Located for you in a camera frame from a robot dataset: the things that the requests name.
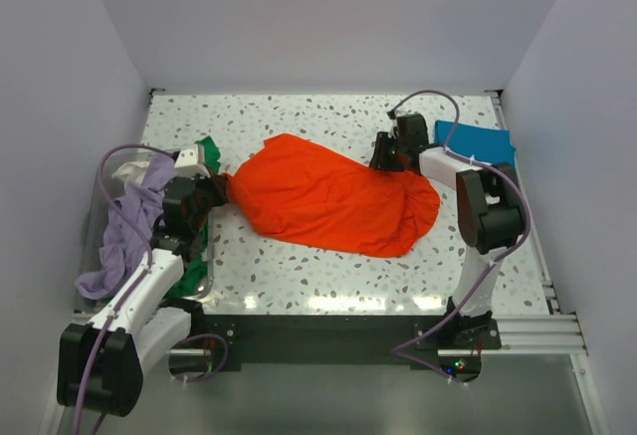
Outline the orange t shirt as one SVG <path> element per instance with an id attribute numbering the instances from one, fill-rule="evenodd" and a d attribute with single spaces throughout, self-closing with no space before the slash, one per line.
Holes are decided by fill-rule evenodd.
<path id="1" fill-rule="evenodd" d="M 261 236 L 375 258 L 407 254 L 441 204 L 422 176 L 373 170 L 288 133 L 230 176 L 229 195 Z"/>

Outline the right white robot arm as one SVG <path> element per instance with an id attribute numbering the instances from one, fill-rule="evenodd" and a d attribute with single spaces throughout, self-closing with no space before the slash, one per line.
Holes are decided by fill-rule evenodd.
<path id="1" fill-rule="evenodd" d="M 398 347 L 406 349 L 434 335 L 464 348 L 478 337 L 479 330 L 489 327 L 498 271 L 529 236 L 528 204 L 510 164 L 490 164 L 460 155 L 444 144 L 432 144 L 419 113 L 397 115 L 392 110 L 388 115 L 392 129 L 377 134 L 370 167 L 389 172 L 411 170 L 453 190 L 457 228 L 466 244 L 460 280 L 446 314 Z"/>

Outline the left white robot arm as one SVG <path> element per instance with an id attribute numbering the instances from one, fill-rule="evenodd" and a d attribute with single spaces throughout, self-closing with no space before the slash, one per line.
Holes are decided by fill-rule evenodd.
<path id="1" fill-rule="evenodd" d="M 202 306 L 169 299 L 170 288 L 202 250 L 203 226 L 228 201 L 228 180 L 177 176 L 163 190 L 161 211 L 142 240 L 140 263 L 106 306 L 60 338 L 57 401 L 124 417 L 146 374 L 173 346 L 199 345 Z"/>

